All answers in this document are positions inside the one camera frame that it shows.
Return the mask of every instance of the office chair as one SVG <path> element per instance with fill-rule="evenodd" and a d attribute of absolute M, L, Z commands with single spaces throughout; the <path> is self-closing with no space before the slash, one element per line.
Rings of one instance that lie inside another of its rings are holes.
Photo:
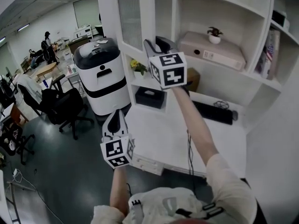
<path fill-rule="evenodd" d="M 16 137 L 13 136 L 14 132 L 18 132 Z M 31 134 L 27 138 L 25 136 L 22 136 L 23 129 L 18 126 L 17 124 L 13 123 L 10 128 L 4 126 L 3 133 L 0 137 L 0 147 L 2 147 L 6 153 L 10 156 L 14 156 L 15 153 L 19 154 L 21 156 L 21 164 L 25 165 L 26 163 L 23 161 L 23 152 L 26 150 L 28 153 L 34 155 L 34 151 L 28 150 L 25 145 L 29 141 L 30 138 L 35 138 L 34 134 Z M 4 142 L 5 139 L 12 140 L 15 143 L 15 150 L 11 150 L 7 143 Z"/>
<path fill-rule="evenodd" d="M 42 91 L 42 101 L 40 104 L 31 97 L 25 87 L 20 84 L 18 84 L 18 87 L 24 96 L 25 103 L 31 106 L 38 115 L 40 114 L 37 110 L 46 113 L 52 124 L 61 125 L 59 127 L 61 133 L 63 132 L 63 127 L 70 124 L 69 127 L 72 127 L 74 140 L 77 140 L 75 121 L 85 120 L 90 121 L 92 124 L 94 121 L 78 116 L 82 109 L 87 110 L 88 106 L 83 103 L 83 99 L 76 88 L 63 93 L 60 82 L 57 85 L 57 90 L 46 89 Z"/>

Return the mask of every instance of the keyboard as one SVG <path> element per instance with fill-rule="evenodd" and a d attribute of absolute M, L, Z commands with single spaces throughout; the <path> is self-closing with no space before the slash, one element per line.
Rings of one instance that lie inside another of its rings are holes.
<path fill-rule="evenodd" d="M 193 103 L 195 104 L 195 107 L 200 112 L 202 117 L 228 125 L 233 124 L 233 113 L 231 110 L 224 110 L 212 105 L 206 105 L 196 101 L 193 101 Z"/>

